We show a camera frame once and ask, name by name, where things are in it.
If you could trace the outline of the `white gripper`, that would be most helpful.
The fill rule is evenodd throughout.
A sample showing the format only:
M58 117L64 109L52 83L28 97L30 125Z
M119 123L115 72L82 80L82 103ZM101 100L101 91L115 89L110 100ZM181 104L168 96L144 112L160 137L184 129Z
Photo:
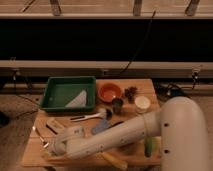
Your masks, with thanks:
M76 144L85 137L82 126L68 127L58 133L51 141L49 151L56 156L64 155L67 152L68 144Z

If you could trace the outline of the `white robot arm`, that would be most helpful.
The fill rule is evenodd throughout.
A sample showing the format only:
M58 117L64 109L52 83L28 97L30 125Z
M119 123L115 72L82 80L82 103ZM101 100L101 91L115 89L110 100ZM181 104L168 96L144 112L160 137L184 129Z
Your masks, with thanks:
M187 97L174 97L158 111L90 137L81 126L68 127L53 138L50 151L80 159L155 136L161 138L162 171L211 171L205 117L199 105Z

